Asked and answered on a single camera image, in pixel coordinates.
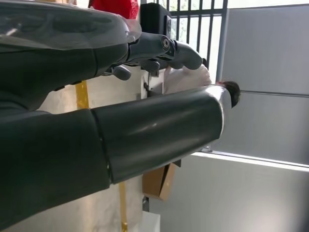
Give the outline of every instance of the robotic arm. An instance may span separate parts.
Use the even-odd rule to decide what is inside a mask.
[[[29,31],[35,35],[37,30],[53,29],[66,38],[70,31],[79,31],[83,36],[78,38],[92,44],[50,49],[0,40],[0,230],[179,160],[222,134],[231,108],[230,94],[222,86],[60,115],[35,111],[49,92],[66,85],[113,72],[127,79],[130,74],[121,68],[122,64],[151,69],[163,60],[171,67],[196,69],[202,62],[189,46],[163,35],[142,33],[134,42],[99,45],[100,40],[93,40],[84,30],[85,23],[96,29],[101,22],[106,27],[99,30],[112,30],[126,40],[127,25],[117,15],[90,12],[0,1],[1,18],[15,20],[15,38],[26,38]],[[46,25],[40,17],[50,21]],[[112,28],[109,27],[111,21]],[[3,24],[0,29],[4,34]],[[59,45],[53,41],[49,46]]]

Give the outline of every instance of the yellow strap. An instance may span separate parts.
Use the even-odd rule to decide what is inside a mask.
[[[124,182],[119,183],[119,195],[121,197],[121,231],[127,232],[127,202]]]
[[[75,85],[76,105],[78,109],[88,109],[88,91],[87,88],[87,81]]]
[[[78,109],[89,108],[87,81],[82,81],[75,85],[76,105]],[[121,198],[121,231],[127,232],[127,202],[124,182],[119,184],[119,195]]]

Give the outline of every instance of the cardboard box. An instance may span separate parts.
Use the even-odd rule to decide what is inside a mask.
[[[143,175],[143,194],[146,197],[166,201],[170,193],[176,165],[169,165]]]

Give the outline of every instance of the window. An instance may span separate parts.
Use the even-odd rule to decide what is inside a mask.
[[[228,0],[228,8],[246,8],[262,6],[282,6],[306,4],[309,0]]]
[[[216,80],[222,17],[228,0],[155,0],[172,15],[172,39],[188,43],[206,58]]]

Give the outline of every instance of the person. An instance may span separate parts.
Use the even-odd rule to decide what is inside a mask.
[[[240,89],[237,83],[234,81],[219,81],[216,84],[223,86],[230,93],[232,108],[236,106],[240,101]]]
[[[185,66],[179,70],[167,67],[164,71],[163,88],[162,86],[158,86],[151,90],[158,91],[158,89],[163,89],[163,94],[170,94],[212,85],[210,74],[207,66],[207,62],[203,58],[203,63],[197,70],[190,70]],[[234,81],[219,81],[216,84],[223,86],[230,93],[232,108],[239,102],[240,89],[237,83]]]

